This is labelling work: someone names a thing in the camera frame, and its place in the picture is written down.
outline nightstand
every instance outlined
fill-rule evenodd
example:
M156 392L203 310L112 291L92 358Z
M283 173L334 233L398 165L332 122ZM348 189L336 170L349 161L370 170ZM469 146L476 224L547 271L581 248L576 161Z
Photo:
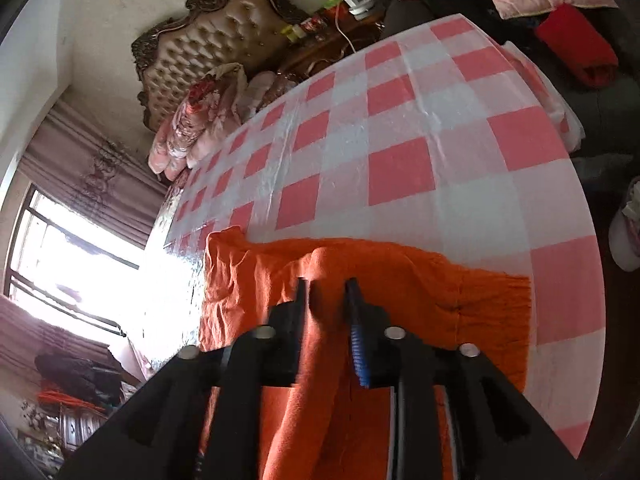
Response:
M348 14L339 25L356 50L361 50L380 39L385 13L386 7L376 6L366 18L358 21ZM292 45L278 72L293 73L307 79L352 53L344 36L331 26L300 44Z

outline white cable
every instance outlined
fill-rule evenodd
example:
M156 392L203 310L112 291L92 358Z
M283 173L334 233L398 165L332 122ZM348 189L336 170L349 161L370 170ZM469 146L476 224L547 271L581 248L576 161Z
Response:
M342 29L338 26L338 13L340 12L340 4L342 2L340 2L336 7L335 7L335 28L338 29L338 32L340 32L340 34L342 34L344 36L344 39L347 40L349 42L349 46L351 47L351 50L353 50L353 53L356 53L356 49L353 46L353 43L351 43L351 40L349 39L349 37L342 31Z

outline checkered tablecloth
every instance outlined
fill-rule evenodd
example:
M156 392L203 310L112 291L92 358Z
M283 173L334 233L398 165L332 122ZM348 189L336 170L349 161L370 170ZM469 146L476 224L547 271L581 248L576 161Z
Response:
M540 104L465 18L374 44L236 131L192 172L166 252L201 272L207 234L231 225L255 242L386 240L530 276L526 396L580 450L605 331L590 212Z

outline curtain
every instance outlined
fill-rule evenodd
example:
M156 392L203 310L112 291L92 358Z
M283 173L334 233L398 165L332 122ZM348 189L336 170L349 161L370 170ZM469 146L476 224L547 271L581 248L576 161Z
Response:
M139 247L166 193L145 164L63 100L37 129L18 171L53 199Z
M119 362L104 343L37 319L0 295L0 367L39 386L40 373L33 360L44 353L91 359L120 370Z

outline headboard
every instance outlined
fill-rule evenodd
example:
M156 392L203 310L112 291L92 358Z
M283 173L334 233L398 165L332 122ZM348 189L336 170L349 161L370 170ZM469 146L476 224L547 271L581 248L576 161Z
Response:
M187 0L189 13L169 18L131 45L145 126L156 131L191 84L213 67L238 62L250 75L287 47L280 31L308 15L289 0Z

